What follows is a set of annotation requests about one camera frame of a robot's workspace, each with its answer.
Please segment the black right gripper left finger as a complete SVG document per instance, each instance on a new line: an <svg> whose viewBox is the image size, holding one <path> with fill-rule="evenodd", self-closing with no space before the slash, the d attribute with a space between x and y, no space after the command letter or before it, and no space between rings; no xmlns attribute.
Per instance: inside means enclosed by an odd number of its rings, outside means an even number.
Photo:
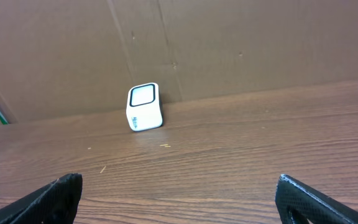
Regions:
<svg viewBox="0 0 358 224"><path fill-rule="evenodd" d="M81 174L67 174L0 209L2 224L72 224L81 199Z"/></svg>

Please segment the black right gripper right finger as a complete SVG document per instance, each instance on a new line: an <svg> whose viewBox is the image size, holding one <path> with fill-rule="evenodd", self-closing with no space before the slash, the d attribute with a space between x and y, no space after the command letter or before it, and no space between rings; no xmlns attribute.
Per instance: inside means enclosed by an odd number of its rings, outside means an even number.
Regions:
<svg viewBox="0 0 358 224"><path fill-rule="evenodd" d="M282 174L275 193L275 204L282 223L358 224L358 212Z"/></svg>

